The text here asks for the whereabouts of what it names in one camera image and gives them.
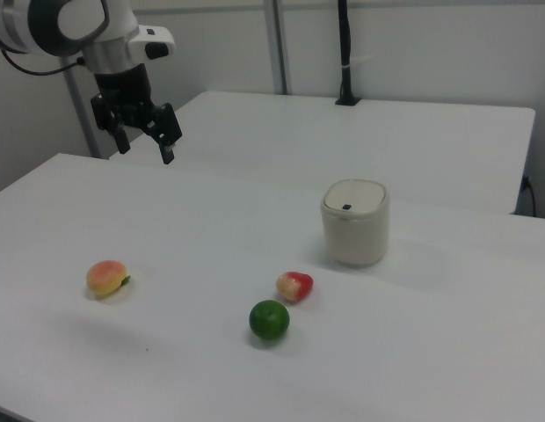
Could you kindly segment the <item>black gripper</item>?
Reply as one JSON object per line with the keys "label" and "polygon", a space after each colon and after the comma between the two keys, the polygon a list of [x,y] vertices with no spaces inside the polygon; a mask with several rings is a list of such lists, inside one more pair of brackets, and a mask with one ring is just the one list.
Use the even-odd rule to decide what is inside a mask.
{"label": "black gripper", "polygon": [[140,127],[158,145],[164,164],[170,164],[182,131],[172,105],[153,105],[144,64],[116,74],[95,74],[99,93],[91,107],[99,130],[108,132],[121,155],[130,150],[124,126]]}

